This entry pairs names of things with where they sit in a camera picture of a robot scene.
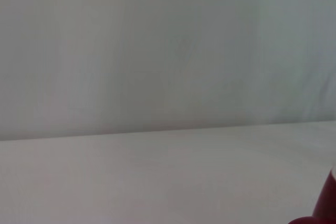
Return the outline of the red ceramic mug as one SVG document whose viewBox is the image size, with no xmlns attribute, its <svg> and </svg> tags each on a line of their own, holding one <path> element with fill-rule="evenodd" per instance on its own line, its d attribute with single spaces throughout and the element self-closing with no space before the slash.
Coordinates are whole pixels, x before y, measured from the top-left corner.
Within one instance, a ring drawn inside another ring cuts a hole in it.
<svg viewBox="0 0 336 224">
<path fill-rule="evenodd" d="M 330 170 L 312 216 L 301 217 L 288 224 L 336 224 L 336 166 Z"/>
</svg>

